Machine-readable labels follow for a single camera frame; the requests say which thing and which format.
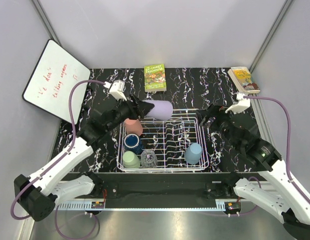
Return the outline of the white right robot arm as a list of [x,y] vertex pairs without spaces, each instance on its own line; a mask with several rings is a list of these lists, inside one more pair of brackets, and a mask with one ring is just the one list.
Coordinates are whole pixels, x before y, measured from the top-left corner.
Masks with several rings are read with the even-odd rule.
[[295,239],[310,240],[310,203],[295,188],[299,183],[288,178],[290,173],[286,171],[287,164],[280,153],[260,137],[257,123],[243,113],[234,114],[226,107],[214,104],[198,110],[196,115],[202,126],[212,121],[210,131],[219,132],[245,161],[252,164],[253,171],[280,194],[272,195],[232,172],[221,182],[223,195],[251,201],[277,218]]

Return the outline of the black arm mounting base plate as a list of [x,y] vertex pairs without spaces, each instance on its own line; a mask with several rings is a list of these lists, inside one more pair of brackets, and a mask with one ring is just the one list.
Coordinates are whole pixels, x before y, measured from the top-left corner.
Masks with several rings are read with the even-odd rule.
[[214,207],[211,191],[232,173],[98,173],[108,209]]

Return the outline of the lilac plastic cup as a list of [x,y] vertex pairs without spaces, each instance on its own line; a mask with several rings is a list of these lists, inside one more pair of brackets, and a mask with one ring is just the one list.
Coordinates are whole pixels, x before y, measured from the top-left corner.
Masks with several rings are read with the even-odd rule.
[[143,102],[153,104],[154,107],[146,114],[147,118],[154,118],[161,121],[167,121],[173,114],[173,105],[165,100],[143,100]]

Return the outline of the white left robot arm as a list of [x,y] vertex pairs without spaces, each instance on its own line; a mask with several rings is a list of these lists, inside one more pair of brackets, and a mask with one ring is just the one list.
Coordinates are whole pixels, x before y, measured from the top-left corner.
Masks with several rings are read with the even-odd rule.
[[39,222],[54,209],[58,195],[54,187],[71,169],[89,157],[104,137],[126,119],[144,118],[155,107],[154,103],[140,100],[131,95],[129,100],[117,100],[116,105],[105,112],[95,111],[92,118],[73,134],[73,140],[58,156],[32,176],[19,175],[14,180],[15,199],[11,206],[11,216],[16,220],[15,205],[19,204],[27,216]]

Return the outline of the pink plastic cup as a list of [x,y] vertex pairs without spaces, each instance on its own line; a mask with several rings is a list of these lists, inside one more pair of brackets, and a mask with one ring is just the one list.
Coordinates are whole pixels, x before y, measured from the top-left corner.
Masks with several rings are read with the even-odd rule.
[[127,118],[124,121],[124,124],[125,124],[127,134],[136,134],[140,136],[143,133],[143,127],[138,119]]

